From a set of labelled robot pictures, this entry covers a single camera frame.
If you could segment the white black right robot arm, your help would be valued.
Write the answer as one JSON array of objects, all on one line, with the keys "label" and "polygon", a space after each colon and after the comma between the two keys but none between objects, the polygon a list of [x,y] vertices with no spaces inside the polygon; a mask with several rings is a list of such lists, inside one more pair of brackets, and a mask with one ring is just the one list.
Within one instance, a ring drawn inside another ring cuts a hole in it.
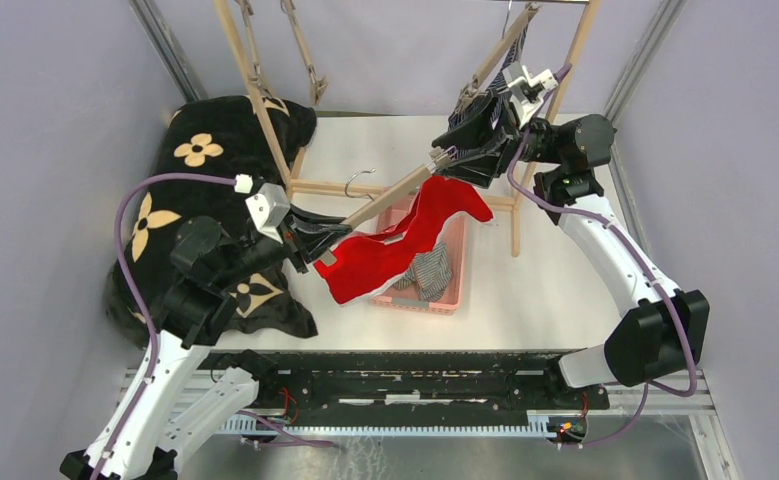
[{"label": "white black right robot arm", "polygon": [[608,383],[680,397],[697,389],[710,305],[666,276],[615,215],[594,172],[610,163],[615,134],[601,114],[520,124],[501,96],[486,94],[432,142],[451,156],[442,176],[483,188],[505,176],[580,248],[613,297],[621,319],[608,338],[546,365],[543,394],[556,407]]}]

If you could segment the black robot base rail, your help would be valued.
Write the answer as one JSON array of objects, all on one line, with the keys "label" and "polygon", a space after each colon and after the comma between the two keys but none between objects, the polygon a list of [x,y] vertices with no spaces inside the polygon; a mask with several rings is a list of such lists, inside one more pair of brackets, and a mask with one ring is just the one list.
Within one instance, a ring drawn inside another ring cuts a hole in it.
[{"label": "black robot base rail", "polygon": [[600,385],[566,390],[545,369],[556,352],[213,353],[175,405],[181,413],[224,368],[259,381],[256,414],[284,415],[299,435],[541,436],[553,419],[609,409]]}]

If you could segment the grey striped underwear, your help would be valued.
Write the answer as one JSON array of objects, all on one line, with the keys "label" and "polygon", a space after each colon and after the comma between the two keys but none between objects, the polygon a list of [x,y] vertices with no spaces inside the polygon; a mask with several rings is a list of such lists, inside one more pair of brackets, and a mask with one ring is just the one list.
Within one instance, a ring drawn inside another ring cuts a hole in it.
[{"label": "grey striped underwear", "polygon": [[448,246],[445,242],[438,242],[431,251],[414,256],[393,288],[405,290],[414,287],[419,300],[436,302],[444,295],[452,278]]}]

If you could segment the dark striped boxer shorts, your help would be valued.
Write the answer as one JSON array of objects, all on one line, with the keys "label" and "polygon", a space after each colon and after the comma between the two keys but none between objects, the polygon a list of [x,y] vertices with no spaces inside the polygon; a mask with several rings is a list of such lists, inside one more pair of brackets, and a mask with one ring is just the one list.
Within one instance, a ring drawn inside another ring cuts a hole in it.
[{"label": "dark striped boxer shorts", "polygon": [[454,164],[479,158],[497,160],[513,142],[516,129],[509,125],[506,113],[507,81],[503,70],[518,61],[523,53],[530,22],[538,8],[527,6],[503,32],[502,38],[463,88],[448,130],[433,141],[434,147],[451,154]]}]

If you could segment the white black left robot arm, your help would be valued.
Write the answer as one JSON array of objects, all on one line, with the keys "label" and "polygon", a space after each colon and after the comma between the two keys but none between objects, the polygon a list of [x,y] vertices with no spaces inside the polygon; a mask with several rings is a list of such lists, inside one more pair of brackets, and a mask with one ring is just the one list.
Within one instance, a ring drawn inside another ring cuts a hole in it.
[{"label": "white black left robot arm", "polygon": [[277,273],[284,261],[300,270],[351,233],[351,226],[298,208],[279,224],[279,238],[260,235],[244,245],[208,216],[182,224],[169,254],[174,278],[151,313],[148,347],[130,391],[99,436],[70,452],[60,472],[68,479],[175,479],[188,461],[236,415],[272,404],[279,379],[263,369],[228,366],[213,388],[178,416],[172,414],[190,377],[228,330],[274,329],[296,338],[316,335],[311,313],[298,304],[260,307],[239,292],[255,275]]}]

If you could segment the red printed underwear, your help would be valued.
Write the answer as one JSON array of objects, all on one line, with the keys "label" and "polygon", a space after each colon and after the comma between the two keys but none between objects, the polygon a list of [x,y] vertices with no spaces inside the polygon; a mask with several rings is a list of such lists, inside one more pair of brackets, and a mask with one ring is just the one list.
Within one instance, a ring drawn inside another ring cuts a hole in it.
[{"label": "red printed underwear", "polygon": [[379,294],[407,271],[416,255],[432,250],[447,223],[462,215],[480,223],[493,219],[472,185],[431,177],[400,221],[379,233],[348,236],[332,250],[333,263],[319,260],[314,267],[340,306]]}]

